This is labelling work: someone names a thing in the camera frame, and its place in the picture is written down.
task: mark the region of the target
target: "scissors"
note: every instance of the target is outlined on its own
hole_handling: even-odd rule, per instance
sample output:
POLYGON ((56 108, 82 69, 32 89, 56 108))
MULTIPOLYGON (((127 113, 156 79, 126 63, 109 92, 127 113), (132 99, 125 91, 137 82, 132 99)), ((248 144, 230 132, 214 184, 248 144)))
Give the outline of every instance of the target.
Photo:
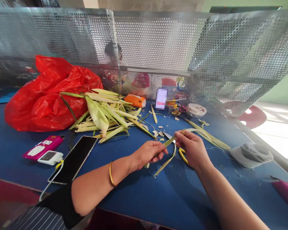
MULTIPOLYGON (((165 132, 163 132, 163 133, 164 133, 164 135, 165 135, 168 139, 171 139, 171 138, 172 138, 172 136, 170 136, 169 134, 167 134, 167 133, 165 133, 165 132)), ((179 148, 179 149, 178 149, 178 152, 179 152, 179 155, 181 156, 181 158, 183 159, 183 161, 184 161, 187 165, 189 165, 189 162, 187 161, 187 159, 186 159, 185 156, 183 155, 183 153, 186 153, 186 151, 183 150, 182 148, 179 148)))

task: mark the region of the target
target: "bracelet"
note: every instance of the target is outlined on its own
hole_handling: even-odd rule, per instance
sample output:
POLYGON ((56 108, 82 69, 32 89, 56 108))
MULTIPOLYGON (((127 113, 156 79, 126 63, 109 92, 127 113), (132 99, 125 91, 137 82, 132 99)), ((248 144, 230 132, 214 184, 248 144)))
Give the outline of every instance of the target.
POLYGON ((113 180, 112 180, 111 166, 112 166, 112 161, 110 162, 110 166, 109 166, 109 176, 110 176, 110 180, 111 180, 111 183, 112 183, 113 187, 117 187, 117 185, 115 185, 115 184, 113 183, 113 180))

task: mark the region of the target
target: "perforated metal panel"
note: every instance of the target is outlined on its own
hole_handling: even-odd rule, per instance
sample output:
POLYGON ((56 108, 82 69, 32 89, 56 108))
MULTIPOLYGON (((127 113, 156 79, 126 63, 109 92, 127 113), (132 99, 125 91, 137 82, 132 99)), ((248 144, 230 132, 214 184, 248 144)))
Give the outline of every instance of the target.
POLYGON ((167 84, 171 98, 239 116, 288 73, 288 11, 0 9, 0 71, 33 79, 35 55, 90 68, 113 91, 154 100, 167 84), (117 43, 122 61, 114 49, 106 65, 105 47, 117 43))

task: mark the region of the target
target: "smartphone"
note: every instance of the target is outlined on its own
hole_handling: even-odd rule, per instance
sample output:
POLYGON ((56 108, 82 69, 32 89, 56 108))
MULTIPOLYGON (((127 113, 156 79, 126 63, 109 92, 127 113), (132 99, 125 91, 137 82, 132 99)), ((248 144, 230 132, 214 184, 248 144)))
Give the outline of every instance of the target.
MULTIPOLYGON (((77 176, 96 142, 97 138, 91 136, 82 136, 73 147, 73 149, 69 152, 69 154, 65 157, 63 168, 55 177, 53 183, 65 185, 72 182, 77 176)), ((59 169, 60 167, 58 167, 57 170, 51 175, 51 177, 48 179, 48 182, 53 179, 59 169)))
POLYGON ((167 89, 159 88, 156 94, 156 109, 165 109, 167 99, 167 89))

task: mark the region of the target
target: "left hand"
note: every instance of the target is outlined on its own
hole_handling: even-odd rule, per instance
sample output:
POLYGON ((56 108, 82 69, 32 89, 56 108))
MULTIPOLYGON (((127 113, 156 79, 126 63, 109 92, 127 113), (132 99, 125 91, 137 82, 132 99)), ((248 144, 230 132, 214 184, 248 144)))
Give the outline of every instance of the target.
POLYGON ((147 163, 155 163, 169 154, 165 145, 158 141, 147 141, 138 150, 130 155, 134 170, 140 170, 147 163))

